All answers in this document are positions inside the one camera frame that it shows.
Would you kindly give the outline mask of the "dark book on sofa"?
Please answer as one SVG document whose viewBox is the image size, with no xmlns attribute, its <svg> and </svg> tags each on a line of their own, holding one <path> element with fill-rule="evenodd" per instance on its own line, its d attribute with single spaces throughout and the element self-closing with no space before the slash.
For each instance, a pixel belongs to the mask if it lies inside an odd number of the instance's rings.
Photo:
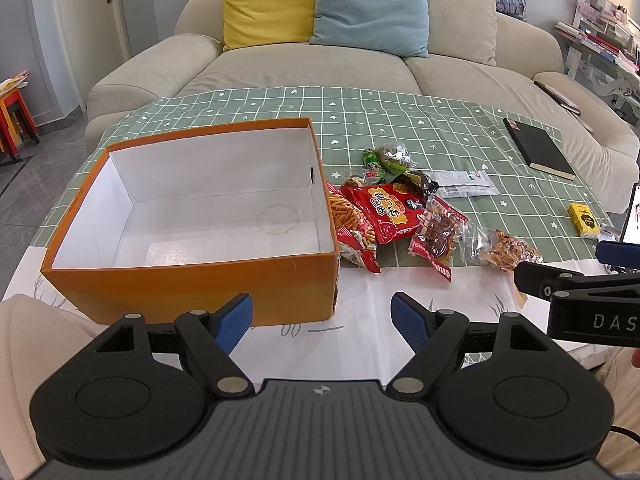
<svg viewBox="0 0 640 480">
<path fill-rule="evenodd" d="M 549 86 L 548 84 L 544 84 L 541 81 L 536 81 L 535 80 L 534 84 L 536 84 L 536 86 L 539 89 L 541 89 L 544 93 L 547 93 L 548 96 L 550 96 L 550 98 L 556 104 L 559 104 L 560 107 L 563 107 L 564 110 L 568 110 L 570 113 L 574 114 L 575 116 L 579 116 L 580 114 L 582 114 L 582 112 L 580 111 L 579 106 L 574 101 L 569 99 L 562 92 L 559 92 L 555 88 Z"/>
</svg>

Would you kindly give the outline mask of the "beige cushion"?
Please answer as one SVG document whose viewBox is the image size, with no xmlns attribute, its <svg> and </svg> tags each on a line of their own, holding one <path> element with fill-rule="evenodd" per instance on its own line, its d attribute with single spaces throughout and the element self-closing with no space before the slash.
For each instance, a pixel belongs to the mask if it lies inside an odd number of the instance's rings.
<svg viewBox="0 0 640 480">
<path fill-rule="evenodd" d="M 496 0 L 427 0 L 429 54 L 496 66 Z"/>
</svg>

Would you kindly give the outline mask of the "black green snack bag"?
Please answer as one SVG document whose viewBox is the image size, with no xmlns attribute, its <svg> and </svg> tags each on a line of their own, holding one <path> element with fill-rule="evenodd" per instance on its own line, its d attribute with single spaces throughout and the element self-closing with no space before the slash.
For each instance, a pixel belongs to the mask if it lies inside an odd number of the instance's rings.
<svg viewBox="0 0 640 480">
<path fill-rule="evenodd" d="M 411 188 L 416 194 L 419 194 L 424 200 L 428 200 L 431 196 L 437 194 L 439 184 L 431 179 L 421 170 L 407 170 L 402 174 L 398 174 L 392 179 L 393 184 L 402 184 L 407 188 Z"/>
</svg>

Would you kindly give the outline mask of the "white magazine rack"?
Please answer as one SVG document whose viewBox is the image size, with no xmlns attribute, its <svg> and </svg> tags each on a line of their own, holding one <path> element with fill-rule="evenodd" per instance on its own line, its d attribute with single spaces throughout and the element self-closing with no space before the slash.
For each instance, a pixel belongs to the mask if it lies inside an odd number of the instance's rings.
<svg viewBox="0 0 640 480">
<path fill-rule="evenodd" d="M 638 127 L 639 23 L 611 0 L 575 0 L 573 18 L 554 29 L 568 47 L 565 75 L 582 75 L 594 94 Z"/>
</svg>

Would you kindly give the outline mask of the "beige sofa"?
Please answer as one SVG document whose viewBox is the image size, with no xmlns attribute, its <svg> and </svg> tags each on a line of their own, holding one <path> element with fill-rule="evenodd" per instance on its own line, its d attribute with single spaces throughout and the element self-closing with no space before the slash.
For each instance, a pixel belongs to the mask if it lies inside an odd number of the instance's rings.
<svg viewBox="0 0 640 480">
<path fill-rule="evenodd" d="M 174 33 L 130 58 L 90 91 L 85 141 L 94 150 L 104 130 L 159 98 L 209 90 L 284 86 L 345 87 L 439 96 L 501 106 L 560 130 L 566 159 L 604 210 L 623 212 L 639 179 L 639 140 L 600 98 L 564 73 L 550 32 L 497 12 L 496 66 L 428 54 L 388 53 L 313 44 L 224 48 L 222 0 L 189 0 Z M 574 101 L 575 116 L 534 81 Z"/>
</svg>

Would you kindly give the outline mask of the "green checked tablecloth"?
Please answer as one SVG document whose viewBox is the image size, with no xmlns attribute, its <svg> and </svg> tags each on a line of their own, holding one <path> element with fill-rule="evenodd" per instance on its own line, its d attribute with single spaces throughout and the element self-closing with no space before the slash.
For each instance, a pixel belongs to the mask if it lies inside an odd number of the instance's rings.
<svg viewBox="0 0 640 480">
<path fill-rule="evenodd" d="M 486 172 L 499 195 L 456 198 L 452 203 L 477 226 L 506 231 L 535 246 L 546 263 L 594 256 L 596 243 L 577 234 L 567 212 L 570 204 L 585 204 L 599 224 L 608 223 L 582 170 L 569 181 L 529 168 L 504 124 L 514 119 L 538 126 L 562 148 L 560 130 L 548 122 L 501 106 L 439 96 L 340 87 L 243 88 L 159 98 L 106 128 L 32 244 L 47 246 L 82 181 L 111 144 L 180 129 L 294 117 L 311 120 L 324 172 L 334 185 L 356 174 L 366 148 L 392 141 L 404 144 L 414 166 L 424 172 Z"/>
</svg>

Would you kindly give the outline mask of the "silver white sachet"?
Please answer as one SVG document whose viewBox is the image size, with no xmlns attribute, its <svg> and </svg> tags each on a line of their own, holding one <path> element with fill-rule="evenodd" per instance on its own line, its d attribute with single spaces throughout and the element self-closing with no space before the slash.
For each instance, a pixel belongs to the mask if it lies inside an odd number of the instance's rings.
<svg viewBox="0 0 640 480">
<path fill-rule="evenodd" d="M 437 170 L 430 172 L 428 176 L 438 184 L 437 195 L 444 200 L 500 194 L 497 185 L 491 181 L 485 170 Z"/>
</svg>

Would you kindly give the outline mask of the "black notebook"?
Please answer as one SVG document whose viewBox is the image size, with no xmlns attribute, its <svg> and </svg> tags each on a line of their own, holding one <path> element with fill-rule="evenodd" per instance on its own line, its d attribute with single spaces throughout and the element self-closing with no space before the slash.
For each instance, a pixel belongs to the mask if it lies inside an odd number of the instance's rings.
<svg viewBox="0 0 640 480">
<path fill-rule="evenodd" d="M 529 168 L 566 180 L 575 180 L 576 174 L 572 166 L 548 133 L 510 118 L 504 118 L 503 123 Z"/>
</svg>

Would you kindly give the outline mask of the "white door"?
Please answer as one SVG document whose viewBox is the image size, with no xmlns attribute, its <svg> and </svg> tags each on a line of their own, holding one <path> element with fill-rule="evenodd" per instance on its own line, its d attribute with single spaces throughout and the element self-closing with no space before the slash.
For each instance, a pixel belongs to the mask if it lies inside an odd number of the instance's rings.
<svg viewBox="0 0 640 480">
<path fill-rule="evenodd" d="M 122 0 L 53 0 L 65 61 L 79 104 L 95 84 L 130 59 Z"/>
</svg>

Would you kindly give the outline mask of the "yellow tissue pack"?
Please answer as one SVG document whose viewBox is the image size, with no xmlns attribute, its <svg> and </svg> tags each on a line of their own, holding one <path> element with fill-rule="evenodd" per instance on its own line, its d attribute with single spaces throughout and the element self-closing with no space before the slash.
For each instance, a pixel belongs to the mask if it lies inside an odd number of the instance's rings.
<svg viewBox="0 0 640 480">
<path fill-rule="evenodd" d="M 567 208 L 567 212 L 580 238 L 596 240 L 600 236 L 600 228 L 596 217 L 586 204 L 571 203 Z"/>
</svg>

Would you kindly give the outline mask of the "clear cake snack pack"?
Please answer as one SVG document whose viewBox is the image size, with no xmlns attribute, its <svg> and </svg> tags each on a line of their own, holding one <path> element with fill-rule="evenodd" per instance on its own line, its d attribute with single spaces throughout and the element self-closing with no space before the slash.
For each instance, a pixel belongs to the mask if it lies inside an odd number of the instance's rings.
<svg viewBox="0 0 640 480">
<path fill-rule="evenodd" d="M 383 144 L 375 151 L 381 165 L 393 174 L 401 174 L 414 166 L 408 148 L 401 142 Z"/>
</svg>

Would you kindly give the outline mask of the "phone on white stand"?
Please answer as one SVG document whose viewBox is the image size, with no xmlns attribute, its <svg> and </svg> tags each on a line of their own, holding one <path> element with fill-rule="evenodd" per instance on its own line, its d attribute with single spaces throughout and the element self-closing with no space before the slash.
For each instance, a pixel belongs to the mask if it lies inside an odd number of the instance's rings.
<svg viewBox="0 0 640 480">
<path fill-rule="evenodd" d="M 599 242 L 620 242 L 638 245 L 640 242 L 640 205 L 639 183 L 635 183 L 630 194 L 629 205 L 624 214 L 623 226 L 617 229 L 615 226 L 602 224 Z"/>
</svg>

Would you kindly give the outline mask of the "clear nut snack bag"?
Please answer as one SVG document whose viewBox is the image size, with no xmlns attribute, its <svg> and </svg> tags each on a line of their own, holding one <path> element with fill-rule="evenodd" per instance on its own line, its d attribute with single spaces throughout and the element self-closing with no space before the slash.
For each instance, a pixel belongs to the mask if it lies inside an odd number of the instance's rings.
<svg viewBox="0 0 640 480">
<path fill-rule="evenodd" d="M 535 247 L 501 230 L 472 226 L 460 242 L 462 259 L 467 264 L 513 272 L 522 262 L 542 263 L 542 255 Z"/>
</svg>

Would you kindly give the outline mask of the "red orange stool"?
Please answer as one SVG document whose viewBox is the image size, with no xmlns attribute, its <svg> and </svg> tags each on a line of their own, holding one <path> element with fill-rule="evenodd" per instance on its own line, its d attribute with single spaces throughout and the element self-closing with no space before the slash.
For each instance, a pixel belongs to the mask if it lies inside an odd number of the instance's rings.
<svg viewBox="0 0 640 480">
<path fill-rule="evenodd" d="M 20 159 L 18 146 L 22 136 L 27 136 L 35 144 L 40 142 L 37 127 L 19 86 L 2 92 L 0 105 L 1 151 L 8 154 L 12 162 L 17 162 Z"/>
</svg>

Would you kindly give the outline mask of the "red fries snack bag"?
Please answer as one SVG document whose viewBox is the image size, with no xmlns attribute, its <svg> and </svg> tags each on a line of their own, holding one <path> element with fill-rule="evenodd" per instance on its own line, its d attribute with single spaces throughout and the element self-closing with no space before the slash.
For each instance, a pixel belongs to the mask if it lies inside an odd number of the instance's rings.
<svg viewBox="0 0 640 480">
<path fill-rule="evenodd" d="M 326 182 L 341 257 L 371 273 L 380 273 L 378 239 L 371 222 L 341 191 Z"/>
</svg>

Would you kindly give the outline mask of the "green candy wrapper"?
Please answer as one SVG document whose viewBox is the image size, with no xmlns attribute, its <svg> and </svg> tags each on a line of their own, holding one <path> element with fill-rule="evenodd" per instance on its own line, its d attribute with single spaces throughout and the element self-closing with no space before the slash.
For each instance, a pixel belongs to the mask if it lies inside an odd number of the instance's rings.
<svg viewBox="0 0 640 480">
<path fill-rule="evenodd" d="M 377 179 L 385 177 L 385 169 L 381 159 L 378 157 L 378 152 L 374 148 L 366 148 L 362 151 L 362 163 L 367 168 L 370 176 L 375 176 Z"/>
</svg>

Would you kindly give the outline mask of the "small chocolate snack pack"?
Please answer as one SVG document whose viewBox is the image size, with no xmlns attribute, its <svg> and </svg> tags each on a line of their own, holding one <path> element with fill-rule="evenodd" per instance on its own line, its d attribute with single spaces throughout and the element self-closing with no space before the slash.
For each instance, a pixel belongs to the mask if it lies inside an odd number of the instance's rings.
<svg viewBox="0 0 640 480">
<path fill-rule="evenodd" d="M 365 186 L 376 185 L 382 180 L 384 178 L 380 177 L 376 172 L 367 171 L 363 174 L 352 174 L 345 180 L 343 185 L 351 188 L 364 188 Z"/>
</svg>

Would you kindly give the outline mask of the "dried meat snack pack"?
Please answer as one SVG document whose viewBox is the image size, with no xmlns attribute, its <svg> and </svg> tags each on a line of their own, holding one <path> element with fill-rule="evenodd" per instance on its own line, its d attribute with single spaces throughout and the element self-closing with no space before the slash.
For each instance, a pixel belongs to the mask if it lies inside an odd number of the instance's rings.
<svg viewBox="0 0 640 480">
<path fill-rule="evenodd" d="M 468 217 L 440 197 L 432 196 L 418 219 L 418 229 L 409 243 L 409 254 L 425 259 L 450 282 L 454 248 L 469 225 Z"/>
</svg>

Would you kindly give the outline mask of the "orange cardboard box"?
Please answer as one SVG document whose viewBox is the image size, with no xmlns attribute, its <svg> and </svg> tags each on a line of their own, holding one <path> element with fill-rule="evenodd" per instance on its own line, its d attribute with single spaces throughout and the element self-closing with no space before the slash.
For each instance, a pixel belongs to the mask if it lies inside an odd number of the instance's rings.
<svg viewBox="0 0 640 480">
<path fill-rule="evenodd" d="M 41 271 L 100 324 L 170 322 L 246 292 L 253 324 L 268 326 L 330 318 L 339 265 L 314 128 L 285 118 L 109 146 Z"/>
</svg>

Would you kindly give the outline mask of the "light blue cushion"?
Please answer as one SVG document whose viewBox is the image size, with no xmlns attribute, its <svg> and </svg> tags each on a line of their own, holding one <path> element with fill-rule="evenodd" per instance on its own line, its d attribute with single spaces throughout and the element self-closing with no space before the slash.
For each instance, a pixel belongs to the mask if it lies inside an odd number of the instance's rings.
<svg viewBox="0 0 640 480">
<path fill-rule="evenodd" d="M 316 0 L 312 44 L 428 55 L 428 0 Z"/>
</svg>

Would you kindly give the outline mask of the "yellow cushion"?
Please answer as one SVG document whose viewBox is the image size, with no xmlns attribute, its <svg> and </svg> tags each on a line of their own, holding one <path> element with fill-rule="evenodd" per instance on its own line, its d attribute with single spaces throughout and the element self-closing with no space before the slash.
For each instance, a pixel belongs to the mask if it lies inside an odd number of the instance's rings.
<svg viewBox="0 0 640 480">
<path fill-rule="evenodd" d="M 224 47 L 306 44 L 314 32 L 316 0 L 222 0 Z"/>
</svg>

